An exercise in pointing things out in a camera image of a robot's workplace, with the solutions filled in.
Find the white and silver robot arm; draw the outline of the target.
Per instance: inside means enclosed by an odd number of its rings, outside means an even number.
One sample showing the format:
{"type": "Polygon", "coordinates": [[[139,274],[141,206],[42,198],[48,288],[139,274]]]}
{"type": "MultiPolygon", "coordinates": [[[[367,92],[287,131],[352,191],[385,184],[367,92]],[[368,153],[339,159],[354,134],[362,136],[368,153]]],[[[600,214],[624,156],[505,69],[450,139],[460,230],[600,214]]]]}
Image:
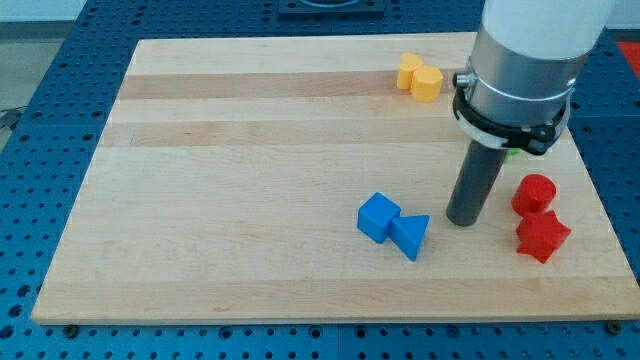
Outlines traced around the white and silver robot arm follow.
{"type": "Polygon", "coordinates": [[[453,111],[491,149],[544,154],[562,135],[576,80],[614,0],[487,0],[453,111]]]}

